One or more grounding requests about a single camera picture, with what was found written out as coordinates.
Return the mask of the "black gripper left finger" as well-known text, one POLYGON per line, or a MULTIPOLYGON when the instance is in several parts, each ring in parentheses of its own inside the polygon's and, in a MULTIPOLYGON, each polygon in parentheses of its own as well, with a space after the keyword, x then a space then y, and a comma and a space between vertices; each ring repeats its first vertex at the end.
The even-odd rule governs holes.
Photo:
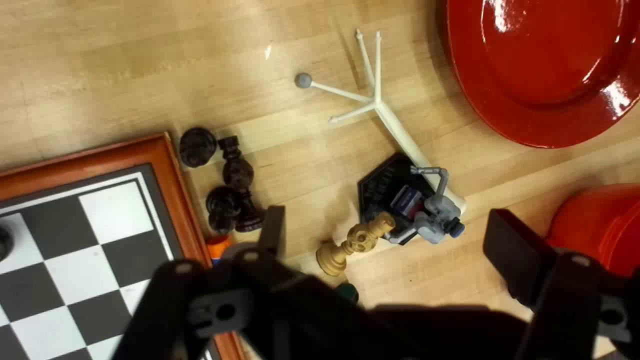
POLYGON ((264 212, 256 243, 231 247, 206 269, 195 261, 161 264, 145 286, 112 360, 204 360, 217 334, 239 334, 264 359, 283 353, 281 322, 267 311, 278 252, 285 239, 285 208, 264 212))

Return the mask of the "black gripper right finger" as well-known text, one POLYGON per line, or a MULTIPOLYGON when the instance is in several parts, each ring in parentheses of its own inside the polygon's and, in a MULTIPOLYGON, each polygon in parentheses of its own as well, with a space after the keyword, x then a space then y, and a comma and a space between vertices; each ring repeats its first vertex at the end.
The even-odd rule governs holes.
POLYGON ((555 251, 506 208, 487 212, 484 256, 506 290, 531 311, 517 360, 589 360, 597 337, 640 360, 640 282, 597 261, 555 251))

